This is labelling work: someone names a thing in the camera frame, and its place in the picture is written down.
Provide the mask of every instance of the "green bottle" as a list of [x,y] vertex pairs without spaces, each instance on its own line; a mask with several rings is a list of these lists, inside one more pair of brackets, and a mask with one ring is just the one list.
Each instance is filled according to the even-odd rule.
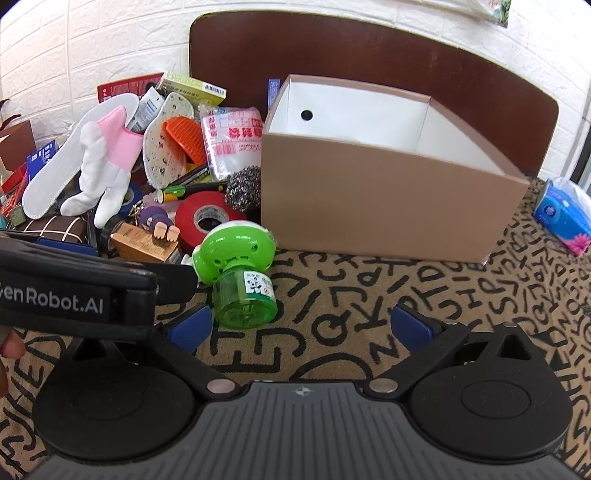
[[271,279],[275,240],[253,222],[233,220],[215,227],[193,251],[200,280],[213,285],[213,314],[224,327],[247,329],[277,315]]

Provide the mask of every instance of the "human hand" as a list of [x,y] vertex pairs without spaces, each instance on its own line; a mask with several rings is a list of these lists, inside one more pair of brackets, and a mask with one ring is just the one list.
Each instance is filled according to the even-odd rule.
[[[25,354],[25,344],[14,330],[10,330],[8,337],[0,346],[0,356],[18,359]],[[5,367],[0,364],[0,398],[8,393],[8,377]]]

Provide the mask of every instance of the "shoe insole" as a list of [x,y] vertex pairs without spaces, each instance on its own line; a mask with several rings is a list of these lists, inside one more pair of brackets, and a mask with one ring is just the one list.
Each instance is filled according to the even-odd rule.
[[185,152],[163,127],[164,121],[175,116],[193,119],[194,110],[185,97],[171,92],[144,134],[144,170],[155,189],[163,189],[185,174]]
[[84,151],[80,145],[80,129],[88,122],[96,122],[114,108],[122,105],[127,111],[127,125],[138,108],[139,98],[133,93],[122,93],[99,103],[85,113],[72,134],[51,161],[31,180],[22,194],[22,209],[31,219],[41,218],[57,200],[68,182],[80,171]]

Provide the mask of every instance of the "pile of items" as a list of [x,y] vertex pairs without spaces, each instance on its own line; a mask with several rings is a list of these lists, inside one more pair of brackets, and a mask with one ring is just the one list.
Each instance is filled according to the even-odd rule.
[[169,71],[99,85],[98,95],[68,135],[3,182],[3,234],[78,254],[190,265],[216,284],[221,323],[272,320],[264,271],[275,242],[258,225],[259,111],[219,107],[223,88]]

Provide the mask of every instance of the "blue logo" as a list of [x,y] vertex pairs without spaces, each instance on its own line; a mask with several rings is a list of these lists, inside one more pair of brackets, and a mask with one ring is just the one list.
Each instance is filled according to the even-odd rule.
[[553,217],[554,215],[556,215],[556,209],[554,207],[552,207],[552,205],[547,205],[544,208],[544,213],[546,215],[548,215],[549,217]]

